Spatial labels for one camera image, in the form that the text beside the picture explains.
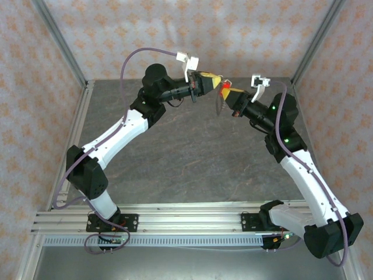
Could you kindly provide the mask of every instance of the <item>gray stone surface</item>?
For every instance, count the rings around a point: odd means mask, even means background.
[[[288,78],[280,80],[290,85]],[[231,79],[249,89],[248,78]],[[140,80],[126,80],[126,102],[135,99]],[[261,99],[267,105],[281,86],[271,86]],[[150,130],[135,138],[105,170],[108,192],[118,204],[298,200],[300,192],[265,148],[264,134],[247,118],[234,118],[226,107],[216,116],[216,92],[166,113]],[[118,80],[98,80],[83,127],[80,146],[94,140],[124,112]],[[295,127],[309,144],[302,116]],[[69,200],[78,192],[71,188]]]

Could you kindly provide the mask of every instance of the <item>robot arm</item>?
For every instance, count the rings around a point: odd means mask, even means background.
[[[343,249],[343,234],[336,211],[340,213],[346,226],[349,246],[355,242],[363,220],[357,213],[351,215],[347,208],[332,193],[311,159],[307,146],[294,129],[298,115],[297,102],[291,95],[286,95],[285,105],[281,111],[279,132],[288,150],[311,167],[307,170],[293,157],[289,157],[277,141],[275,121],[279,108],[281,93],[277,94],[269,107],[258,102],[258,91],[250,94],[244,90],[224,88],[221,95],[233,117],[247,117],[253,127],[259,126],[266,131],[267,150],[293,178],[298,189],[307,201],[312,217],[290,209],[281,201],[272,201],[261,206],[259,217],[267,229],[281,226],[302,237],[309,251],[322,258]],[[336,207],[332,207],[324,190],[311,173],[316,174]]]
[[[142,79],[143,87],[136,100],[130,105],[126,120],[120,118],[105,133],[84,145],[72,146],[66,155],[68,170],[86,151],[94,148],[69,174],[68,180],[84,194],[95,210],[106,220],[118,224],[120,211],[112,201],[106,188],[108,180],[104,174],[111,159],[131,140],[152,127],[166,112],[164,102],[181,100],[191,96],[192,101],[216,88],[221,77],[205,72],[188,72],[185,77],[171,79],[161,64],[149,66]]]

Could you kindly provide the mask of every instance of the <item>floral wallpaper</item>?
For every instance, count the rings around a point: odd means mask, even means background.
[[[140,47],[184,51],[199,68],[224,76],[292,76],[332,0],[46,0],[87,79],[118,79]],[[136,55],[125,73],[142,78],[153,61],[171,76],[181,64]]]
[[[326,181],[364,227],[356,242],[373,275],[373,5],[346,1],[298,87]]]
[[[0,279],[13,280],[81,88],[31,1],[1,1],[0,18]]]

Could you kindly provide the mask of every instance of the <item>patterned wall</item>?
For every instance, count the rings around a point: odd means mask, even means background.
[[[139,47],[187,51],[199,69],[225,76],[292,76],[332,0],[46,0],[87,79],[118,79]],[[171,76],[181,65],[142,52],[127,78],[152,62]]]
[[[0,3],[0,279],[46,206],[80,86],[30,0]]]
[[[373,5],[344,4],[298,87],[322,173],[365,226],[357,248],[373,275]]]

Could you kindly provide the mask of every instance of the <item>yellow object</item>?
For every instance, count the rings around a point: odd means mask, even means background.
[[[242,89],[234,89],[234,88],[229,88],[229,89],[223,89],[221,91],[221,95],[223,95],[224,100],[227,99],[228,95],[230,92],[244,92]]]
[[[201,72],[201,76],[211,78],[212,79],[212,85],[214,89],[218,86],[218,84],[221,82],[221,76],[217,76],[212,73],[207,73],[207,72]]]

